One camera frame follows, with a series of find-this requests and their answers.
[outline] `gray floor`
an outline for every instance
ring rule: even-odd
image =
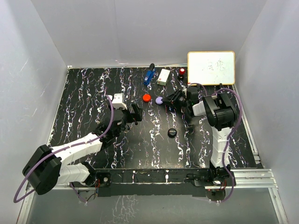
[[[278,220],[268,189],[235,189],[220,206],[190,196],[113,196],[85,206],[69,189],[35,195],[27,224],[60,223],[276,224]]]

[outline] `white wall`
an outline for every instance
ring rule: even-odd
[[[299,1],[269,0],[236,61],[239,93],[287,217],[298,223]]]
[[[32,0],[67,65],[187,63],[240,50],[266,0]]]
[[[22,169],[47,142],[67,68],[30,0],[0,1],[0,18],[0,223],[10,224]]]

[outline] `blue object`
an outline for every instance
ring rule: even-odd
[[[163,99],[162,97],[157,97],[156,104],[161,105],[163,103],[162,99]]]
[[[146,72],[146,76],[144,78],[143,84],[145,84],[145,85],[150,84],[150,81],[153,78],[155,71],[156,71],[155,64],[154,63],[150,64],[149,69]]]

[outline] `robotic arm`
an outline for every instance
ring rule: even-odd
[[[135,125],[137,125],[138,121],[142,121],[142,109],[139,108],[137,104],[132,104],[131,106],[134,113],[131,113],[124,103],[124,98],[124,94],[122,93],[114,94],[112,101],[114,108],[110,108],[114,110],[114,118],[109,131],[100,140],[94,139],[103,134],[107,129],[110,122],[110,113],[105,114],[106,117],[103,122],[100,123],[92,133],[89,133],[85,137],[52,148],[49,148],[47,145],[42,145],[35,151],[23,169],[22,173],[24,176],[45,156],[62,148],[69,147],[46,159],[29,176],[28,181],[37,194],[43,195],[49,192],[55,185],[62,183],[80,182],[83,185],[92,185],[94,183],[96,180],[95,173],[88,163],[83,162],[77,165],[69,164],[88,154],[97,153],[109,147],[115,137],[118,137],[126,128],[129,129],[129,127],[126,126],[127,123],[134,122]]]
[[[206,115],[213,131],[213,152],[210,161],[210,180],[223,181],[229,177],[224,166],[230,171],[228,150],[225,152],[224,164],[222,156],[227,143],[227,136],[232,130],[236,120],[237,112],[233,107],[228,94],[221,93],[217,96],[198,98],[198,88],[189,86],[183,90],[177,90],[162,101],[177,109],[185,108],[185,112],[194,116]]]

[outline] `blue stapler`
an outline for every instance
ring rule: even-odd
[[[146,72],[146,76],[144,78],[144,82],[143,82],[145,85],[148,85],[150,83],[151,79],[154,76],[155,71],[156,71],[155,64],[154,63],[150,64],[149,69]]]

